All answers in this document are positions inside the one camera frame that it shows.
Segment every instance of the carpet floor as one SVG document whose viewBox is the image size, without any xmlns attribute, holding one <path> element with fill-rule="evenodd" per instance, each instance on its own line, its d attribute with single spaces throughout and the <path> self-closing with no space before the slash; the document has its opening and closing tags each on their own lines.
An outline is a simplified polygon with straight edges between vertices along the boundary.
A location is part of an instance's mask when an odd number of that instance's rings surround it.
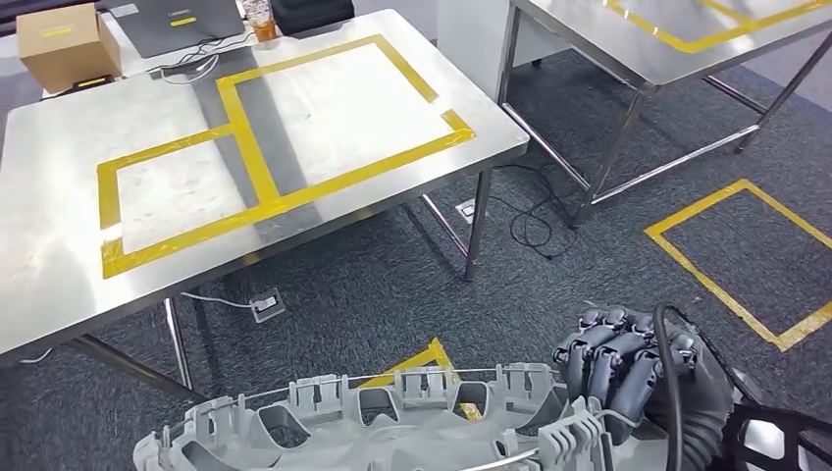
<svg viewBox="0 0 832 471">
<path fill-rule="evenodd" d="M 721 77 L 762 101 L 780 87 L 740 67 Z M 509 101 L 587 175 L 632 91 L 566 52 L 519 68 Z M 609 184 L 738 131 L 756 115 L 701 82 L 653 99 Z M 747 179 L 824 234 L 832 234 L 832 115 L 793 97 L 742 155 L 724 147 L 601 204 L 577 232 L 562 210 L 536 213 L 551 226 L 540 252 L 516 243 L 513 206 L 546 197 L 533 172 L 495 171 L 483 268 L 462 281 L 464 262 L 420 202 L 321 237 L 195 290 L 244 300 L 277 287 L 287 312 L 263 324 L 217 303 L 176 299 L 195 388 L 208 396 L 253 393 L 326 373 L 373 374 L 439 338 L 458 367 L 547 361 L 575 329 L 587 301 L 651 310 L 682 307 L 769 402 L 832 416 L 832 370 L 823 368 L 832 326 L 786 351 L 764 340 L 644 230 Z M 541 169 L 574 211 L 580 193 L 530 145 L 516 164 Z M 453 207 L 475 180 L 432 197 L 461 232 Z M 526 221 L 529 237 L 546 228 Z M 522 231 L 523 221 L 515 226 Z M 718 203 L 665 236 L 776 335 L 830 301 L 830 247 L 750 193 Z M 161 305 L 95 333 L 176 378 Z M 186 405 L 79 353 L 58 347 L 36 365 L 0 370 L 3 469 L 130 469 L 135 443 L 182 419 Z"/>
</svg>

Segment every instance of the cardboard box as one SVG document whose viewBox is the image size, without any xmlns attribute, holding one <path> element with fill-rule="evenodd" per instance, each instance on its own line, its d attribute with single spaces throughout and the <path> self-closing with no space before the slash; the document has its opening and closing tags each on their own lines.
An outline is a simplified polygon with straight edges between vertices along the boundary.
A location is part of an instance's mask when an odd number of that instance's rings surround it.
<svg viewBox="0 0 832 471">
<path fill-rule="evenodd" d="M 18 17 L 18 56 L 46 91 L 122 74 L 119 44 L 92 3 Z"/>
</svg>

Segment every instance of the plastic cup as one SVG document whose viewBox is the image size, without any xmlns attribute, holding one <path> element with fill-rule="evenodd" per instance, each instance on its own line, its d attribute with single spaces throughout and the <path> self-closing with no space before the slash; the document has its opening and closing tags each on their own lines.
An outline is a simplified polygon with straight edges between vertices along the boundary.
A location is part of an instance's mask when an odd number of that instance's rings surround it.
<svg viewBox="0 0 832 471">
<path fill-rule="evenodd" d="M 278 38 L 275 16 L 272 15 L 269 0 L 242 0 L 242 9 L 258 41 L 265 42 Z"/>
</svg>

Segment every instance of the yellow tape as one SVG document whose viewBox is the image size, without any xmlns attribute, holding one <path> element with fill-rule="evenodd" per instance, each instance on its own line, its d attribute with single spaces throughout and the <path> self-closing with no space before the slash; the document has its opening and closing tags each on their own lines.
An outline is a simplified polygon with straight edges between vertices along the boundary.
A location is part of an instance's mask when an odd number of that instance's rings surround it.
<svg viewBox="0 0 832 471">
<path fill-rule="evenodd" d="M 281 202 L 286 210 L 302 206 L 310 201 L 315 201 L 323 196 L 340 191 L 348 186 L 369 180 L 376 175 L 383 174 L 423 157 L 435 154 L 447 148 L 458 145 L 474 138 L 475 134 L 453 111 L 446 111 L 442 114 L 445 121 L 451 126 L 453 132 L 434 139 L 428 143 L 419 145 L 404 152 L 392 155 L 386 159 L 379 160 L 364 167 L 339 175 L 325 182 L 307 186 L 304 189 L 281 196 Z"/>
<path fill-rule="evenodd" d="M 220 99 L 229 115 L 229 122 L 234 129 L 239 155 L 251 179 L 251 184 L 254 186 L 257 199 L 260 204 L 277 201 L 280 199 L 278 189 L 266 161 L 263 160 L 263 154 L 260 153 L 260 146 L 257 145 L 257 139 L 248 124 L 248 118 L 245 117 L 242 102 L 239 101 L 234 85 L 219 86 L 218 84 L 217 87 L 220 91 Z"/>
<path fill-rule="evenodd" d="M 722 15 L 725 15 L 726 17 L 736 21 L 737 23 L 748 23 L 753 21 L 753 19 L 743 15 L 742 13 L 732 10 L 726 7 L 725 5 L 722 5 L 717 0 L 699 0 L 699 2 L 705 5 L 706 7 L 716 10 Z"/>
<path fill-rule="evenodd" d="M 58 34 L 66 34 L 72 30 L 73 29 L 71 27 L 59 27 L 57 29 L 50 29 L 48 31 L 44 31 L 40 35 L 43 37 L 57 36 Z"/>
<path fill-rule="evenodd" d="M 265 76 L 266 74 L 271 74 L 274 72 L 284 71 L 286 69 L 290 69 L 292 67 L 297 67 L 303 64 L 307 64 L 313 61 L 317 61 L 318 59 L 323 59 L 325 57 L 333 56 L 339 54 L 341 52 L 349 51 L 352 49 L 359 48 L 361 46 L 367 46 L 370 44 L 375 44 L 390 60 L 393 65 L 398 69 L 398 71 L 410 82 L 413 88 L 425 98 L 426 101 L 429 103 L 433 103 L 434 100 L 437 99 L 437 93 L 431 88 L 428 83 L 410 67 L 410 64 L 395 50 L 394 47 L 387 41 L 387 39 L 382 36 L 381 34 L 374 34 L 372 36 L 367 36 L 361 39 L 356 39 L 354 41 L 346 42 L 344 44 L 340 44 L 338 46 L 329 47 L 327 49 L 322 49 L 317 52 L 313 52 L 310 54 L 306 54 L 304 56 L 295 57 L 293 59 L 289 59 L 287 61 L 278 62 L 275 64 L 271 64 L 269 66 L 261 67 L 259 69 L 252 69 L 250 71 L 241 72 L 239 74 L 235 74 L 233 76 L 223 77 L 217 80 L 217 86 L 220 88 L 228 87 L 242 81 L 256 79 L 261 76 Z"/>
<path fill-rule="evenodd" d="M 762 199 L 766 204 L 777 210 L 780 214 L 788 218 L 790 221 L 798 225 L 801 229 L 811 234 L 824 245 L 832 249 L 832 238 L 825 235 L 814 226 L 809 224 L 806 220 L 795 214 L 782 203 L 771 197 L 769 194 L 758 188 L 748 180 L 738 180 L 725 188 L 716 191 L 696 203 L 670 215 L 667 219 L 660 221 L 649 228 L 645 229 L 650 238 L 652 238 L 658 246 L 666 251 L 674 260 L 676 260 L 682 267 L 691 272 L 699 282 L 712 292 L 720 301 L 722 301 L 729 309 L 734 311 L 737 316 L 746 322 L 757 334 L 764 340 L 777 345 L 780 351 L 786 351 L 799 341 L 803 340 L 812 332 L 820 329 L 824 324 L 832 320 L 832 301 L 806 316 L 801 322 L 791 327 L 789 330 L 780 334 L 779 336 L 772 333 L 766 328 L 757 318 L 752 315 L 742 304 L 740 304 L 733 296 L 728 294 L 725 289 L 721 288 L 716 282 L 709 278 L 706 274 L 701 272 L 678 248 L 673 246 L 662 233 L 677 226 L 696 214 L 706 210 L 714 204 L 734 195 L 742 190 L 748 190 L 755 196 Z"/>
<path fill-rule="evenodd" d="M 433 89 L 419 77 L 404 58 L 379 34 L 314 52 L 306 56 L 265 66 L 260 69 L 218 79 L 217 88 L 229 116 L 229 123 L 227 125 L 157 145 L 116 160 L 104 162 L 98 166 L 99 215 L 101 218 L 103 238 L 101 258 L 104 278 L 113 277 L 210 238 L 221 236 L 230 231 L 273 218 L 288 210 L 302 206 L 353 184 L 363 182 L 384 172 L 471 140 L 476 136 L 470 127 L 453 110 L 448 110 L 442 114 L 442 118 L 451 128 L 451 133 L 325 182 L 306 187 L 285 196 L 280 196 L 274 179 L 269 172 L 269 168 L 263 159 L 260 147 L 257 145 L 257 140 L 251 130 L 248 119 L 245 116 L 245 110 L 236 92 L 236 84 L 367 44 L 378 45 L 425 100 L 434 101 L 437 98 L 437 94 Z M 175 235 L 161 242 L 125 254 L 121 237 L 122 228 L 120 227 L 121 210 L 119 207 L 117 171 L 129 165 L 229 134 L 232 134 L 236 140 L 240 157 L 245 166 L 246 173 L 251 180 L 259 204 L 253 208 L 192 231 Z"/>
<path fill-rule="evenodd" d="M 448 358 L 447 353 L 444 351 L 444 347 L 440 343 L 439 339 L 434 339 L 428 348 L 434 352 L 438 365 L 443 368 L 453 369 L 453 363 L 450 362 L 450 358 Z M 454 381 L 460 381 L 459 375 L 456 373 L 452 373 L 451 376 Z M 480 409 L 477 408 L 477 404 L 462 402 L 459 404 L 459 407 L 462 408 L 462 412 L 465 414 L 465 417 L 467 417 L 471 422 L 482 420 L 483 416 L 480 414 Z"/>
<path fill-rule="evenodd" d="M 361 386 L 359 386 L 359 388 L 380 388 L 382 386 L 391 385 L 393 382 L 393 373 L 395 373 L 396 371 L 404 371 L 408 368 L 418 368 L 420 366 L 425 366 L 431 362 L 436 362 L 437 365 L 442 366 L 443 368 L 449 368 L 451 370 L 453 369 L 453 363 L 450 362 L 450 358 L 444 351 L 442 343 L 437 338 L 431 340 L 431 342 L 428 344 L 428 348 L 420 351 L 419 353 L 416 353 L 414 356 L 411 356 L 410 358 L 388 369 L 386 372 L 382 374 L 382 376 L 379 376 L 378 378 L 373 378 L 372 380 L 362 383 Z M 459 375 L 453 373 L 453 379 L 455 381 L 459 381 Z M 462 403 L 459 405 L 462 408 L 462 412 L 465 414 L 468 420 L 476 422 L 483 418 L 476 404 Z"/>
<path fill-rule="evenodd" d="M 81 83 L 78 84 L 78 88 L 85 87 L 85 86 L 90 86 L 90 85 L 95 85 L 96 83 L 101 83 L 102 81 L 104 81 L 106 79 L 107 79 L 106 77 L 102 77 L 102 78 L 95 78 L 93 80 L 82 81 Z"/>
<path fill-rule="evenodd" d="M 731 39 L 735 39 L 742 35 L 752 33 L 759 29 L 763 29 L 764 27 L 776 25 L 778 23 L 785 22 L 786 20 L 790 20 L 791 18 L 795 18 L 800 15 L 804 15 L 806 13 L 817 10 L 818 8 L 828 6 L 832 4 L 832 0 L 809 0 L 808 3 L 805 3 L 799 7 L 785 10 L 783 12 L 776 13 L 774 15 L 770 15 L 759 20 L 747 19 L 741 14 L 734 12 L 733 10 L 719 4 L 717 0 L 704 0 L 702 1 L 702 3 L 705 4 L 705 6 L 713 8 L 714 10 L 717 10 L 718 12 L 724 15 L 728 15 L 730 18 L 741 23 L 736 27 L 726 29 L 722 32 L 718 32 L 717 34 L 712 34 L 710 36 L 702 37 L 695 41 L 687 42 L 683 41 L 682 39 L 679 39 L 678 37 L 667 32 L 666 30 L 656 25 L 653 25 L 652 23 L 641 17 L 638 13 L 635 13 L 632 10 L 628 10 L 627 8 L 622 7 L 621 0 L 609 0 L 606 3 L 606 8 L 612 12 L 615 12 L 621 18 L 624 18 L 630 23 L 656 36 L 657 38 L 659 38 L 669 46 L 673 47 L 674 49 L 681 52 L 694 54 L 703 51 L 709 47 L 715 46 L 717 44 L 730 41 Z"/>
<path fill-rule="evenodd" d="M 196 17 L 182 18 L 181 20 L 176 20 L 175 22 L 171 22 L 171 26 L 176 27 L 176 26 L 187 25 L 188 23 L 193 23 L 195 21 L 196 21 Z"/>
</svg>

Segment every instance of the laptop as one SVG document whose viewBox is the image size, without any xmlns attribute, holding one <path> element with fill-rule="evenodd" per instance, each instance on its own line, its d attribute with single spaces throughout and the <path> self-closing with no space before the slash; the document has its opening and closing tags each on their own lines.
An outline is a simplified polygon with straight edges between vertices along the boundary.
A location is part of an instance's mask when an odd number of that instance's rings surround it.
<svg viewBox="0 0 832 471">
<path fill-rule="evenodd" d="M 245 31 L 234 0 L 106 0 L 138 54 L 158 56 Z"/>
</svg>

